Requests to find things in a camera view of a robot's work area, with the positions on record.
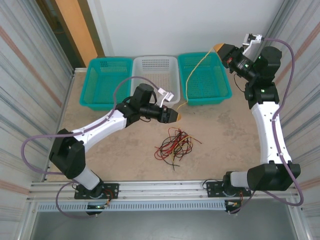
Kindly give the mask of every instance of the white wall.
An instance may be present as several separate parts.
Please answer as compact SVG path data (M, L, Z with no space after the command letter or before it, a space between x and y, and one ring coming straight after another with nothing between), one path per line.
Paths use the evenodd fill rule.
M283 0L88 0L106 56L207 52L265 34Z

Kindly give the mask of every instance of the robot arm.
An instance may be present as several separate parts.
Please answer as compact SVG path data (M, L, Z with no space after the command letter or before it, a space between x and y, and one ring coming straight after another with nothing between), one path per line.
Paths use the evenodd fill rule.
M240 187L254 191L285 191L293 183L279 157L272 129L272 117L279 109L279 95L272 81L280 67L282 53L275 47L267 46L262 49L255 62L245 56L252 44L259 44L263 40L261 35L247 34L243 47L225 43L214 47L223 66L230 73L236 72L239 77L248 81L244 96L257 125L261 151L259 166L248 171L226 173L223 182L228 195L239 191L235 188ZM292 163L287 151L279 115L275 119L275 127L283 158L296 178L301 169L299 164Z
M142 83L135 89L133 96L117 104L114 110L100 119L71 132L62 129L58 134L82 134L56 138L49 159L68 179L73 179L84 186L91 197L98 197L101 194L103 182L86 166L85 153L110 134L139 121L140 117L157 119L160 123L178 121L181 118L180 115L163 105L164 101L169 102L174 95L161 88L158 92L161 94L159 101L157 101L153 87ZM152 96L154 96L156 104L150 103ZM88 131L103 121L105 121L103 124Z

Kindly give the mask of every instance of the teal basket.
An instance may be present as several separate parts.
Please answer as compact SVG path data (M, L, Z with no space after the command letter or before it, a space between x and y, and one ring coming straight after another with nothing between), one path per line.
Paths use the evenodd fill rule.
M186 81L189 74L206 55L205 52L186 53L178 57L183 97L186 97ZM191 106L219 104L232 96L224 66L218 55L210 53L191 75L188 81L188 104Z
M131 58L104 57L90 61L80 97L80 104L94 111L109 111L114 106L113 94L118 84L131 77ZM116 102L130 96L131 80L125 82L116 94Z

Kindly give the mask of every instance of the beige tabletop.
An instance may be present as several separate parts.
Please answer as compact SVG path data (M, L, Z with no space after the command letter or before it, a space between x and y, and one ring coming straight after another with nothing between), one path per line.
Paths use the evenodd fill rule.
M86 73L77 73L66 108L63 128L84 127L107 112L81 106L79 99ZM86 153L86 164L104 181L204 180L221 179L227 171L246 171L260 163L256 123L244 94L228 74L232 97L216 105L180 108L182 119L171 124L136 122L113 133ZM245 80L237 80L244 88ZM194 143L175 171L154 153L168 137L168 128L179 127L202 144ZM66 180L50 175L48 181Z

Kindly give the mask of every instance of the mounting plate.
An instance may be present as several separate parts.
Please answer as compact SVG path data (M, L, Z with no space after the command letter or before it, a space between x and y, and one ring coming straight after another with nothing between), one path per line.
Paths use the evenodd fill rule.
M106 191L107 194L104 192L104 189L110 190L112 192L112 196L110 196L110 192ZM117 199L119 194L119 184L118 183L104 183L102 193L99 197L91 197L90 191L87 190L81 184L77 185L75 188L74 199Z
M226 194L223 181L207 181L206 182L206 192L208 198L225 198L225 197L240 197L240 192L243 193L244 197L250 197L251 191L245 189L244 187L232 187L232 195Z

